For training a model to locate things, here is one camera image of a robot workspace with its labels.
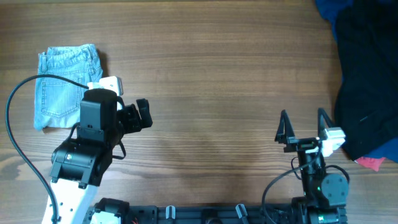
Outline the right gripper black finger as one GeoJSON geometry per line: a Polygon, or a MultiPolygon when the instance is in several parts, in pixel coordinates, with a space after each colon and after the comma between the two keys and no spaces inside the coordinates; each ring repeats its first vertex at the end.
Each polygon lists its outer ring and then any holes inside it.
{"type": "Polygon", "coordinates": [[[329,115],[326,113],[326,111],[323,108],[318,109],[317,121],[318,121],[318,137],[320,139],[323,139],[325,136],[323,133],[324,130],[326,128],[334,128],[335,124],[330,119],[329,115]]]}
{"type": "Polygon", "coordinates": [[[275,136],[275,142],[278,142],[279,144],[288,144],[292,139],[295,139],[292,123],[290,122],[290,118],[286,110],[282,110],[275,136]]]}

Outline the light blue denim shorts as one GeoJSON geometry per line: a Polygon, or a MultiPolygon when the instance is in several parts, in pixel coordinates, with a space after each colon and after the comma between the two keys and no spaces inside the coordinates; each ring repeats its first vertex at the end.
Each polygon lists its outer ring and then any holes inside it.
{"type": "MultiPolygon", "coordinates": [[[[87,85],[103,75],[96,47],[49,47],[39,55],[38,75],[55,75],[87,85]]],[[[80,102],[84,88],[57,78],[38,78],[35,82],[34,128],[70,128],[80,121],[80,102]]]]}

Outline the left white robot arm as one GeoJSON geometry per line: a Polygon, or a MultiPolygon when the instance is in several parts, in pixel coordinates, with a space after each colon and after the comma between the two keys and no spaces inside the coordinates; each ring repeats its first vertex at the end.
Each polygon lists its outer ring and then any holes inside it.
{"type": "Polygon", "coordinates": [[[122,138],[153,125],[147,99],[124,105],[114,91],[92,89],[80,103],[80,122],[57,147],[51,157],[52,194],[45,216],[51,223],[82,223],[98,187],[112,161],[124,156],[113,154],[122,138]]]}

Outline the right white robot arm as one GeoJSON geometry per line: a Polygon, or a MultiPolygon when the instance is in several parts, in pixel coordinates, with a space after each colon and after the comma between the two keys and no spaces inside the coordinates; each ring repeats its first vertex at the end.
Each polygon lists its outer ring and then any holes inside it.
{"type": "Polygon", "coordinates": [[[297,153],[298,178],[302,182],[303,196],[292,199],[285,223],[346,223],[346,198],[349,191],[347,171],[326,165],[329,157],[345,143],[344,131],[334,125],[325,110],[318,109],[318,134],[312,138],[297,138],[285,110],[281,111],[275,142],[284,144],[284,152],[297,153]]]}

